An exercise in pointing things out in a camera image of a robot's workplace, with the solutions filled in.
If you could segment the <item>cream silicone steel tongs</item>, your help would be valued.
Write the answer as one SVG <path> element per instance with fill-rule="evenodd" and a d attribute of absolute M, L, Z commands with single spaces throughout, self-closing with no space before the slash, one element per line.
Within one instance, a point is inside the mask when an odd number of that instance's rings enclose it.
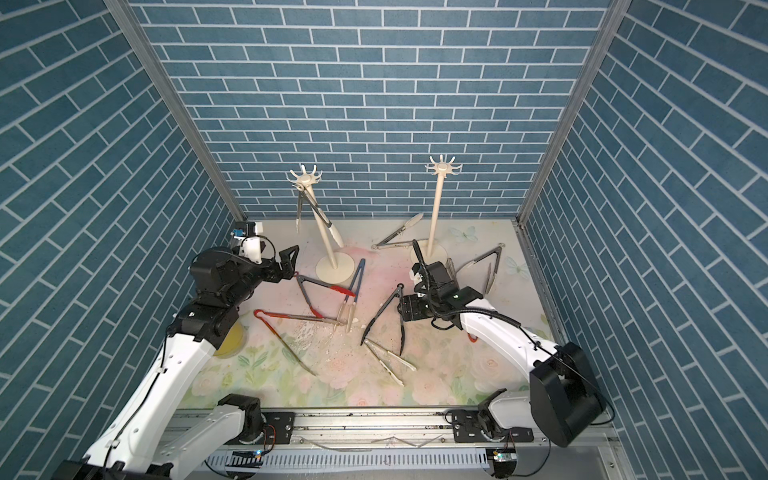
<path fill-rule="evenodd" d="M 310 208 L 312 209 L 312 211 L 315 214 L 319 215 L 319 218 L 320 218 L 321 222 L 330 231 L 331 236 L 334 239 L 334 241 L 336 242 L 336 244 L 340 248 L 344 248 L 345 244 L 344 244 L 343 238 L 342 238 L 339 230 L 332 223 L 332 221 L 327 217 L 325 212 L 321 209 L 321 207 L 319 206 L 319 204 L 318 204 L 317 200 L 315 199 L 315 197 L 308 192 L 308 190 L 307 190 L 307 188 L 305 186 L 303 186 L 303 185 L 301 185 L 299 183 L 295 184 L 295 188 L 298 190 L 298 195 L 297 195 L 297 211 L 296 211 L 296 220 L 295 220 L 297 232 L 300 232 L 300 221 L 301 221 L 303 204 L 305 202 L 307 202 L 309 204 Z"/>

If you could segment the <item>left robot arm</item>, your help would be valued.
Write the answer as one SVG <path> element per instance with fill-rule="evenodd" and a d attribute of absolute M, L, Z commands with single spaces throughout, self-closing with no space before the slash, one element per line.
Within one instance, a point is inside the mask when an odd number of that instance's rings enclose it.
<path fill-rule="evenodd" d="M 263 432 L 260 401 L 229 394 L 204 420 L 166 447 L 159 445 L 185 392 L 222 346 L 239 307 L 263 282 L 295 275 L 298 246 L 253 262 L 217 247 L 190 265 L 195 297 L 169 325 L 152 367 L 122 411 L 78 461 L 60 463 L 56 479 L 184 479 L 229 440 L 254 442 Z"/>

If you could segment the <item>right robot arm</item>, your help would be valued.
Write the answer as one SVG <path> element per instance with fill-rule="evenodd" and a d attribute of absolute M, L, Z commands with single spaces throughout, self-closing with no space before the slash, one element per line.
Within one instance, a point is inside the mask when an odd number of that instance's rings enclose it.
<path fill-rule="evenodd" d="M 608 407 L 590 361 L 573 342 L 558 345 L 498 312 L 471 287 L 459 287 L 446 267 L 415 263 L 414 293 L 401 302 L 406 321 L 450 322 L 492 347 L 528 377 L 528 390 L 494 393 L 480 410 L 492 428 L 538 428 L 559 447 L 568 446 Z"/>

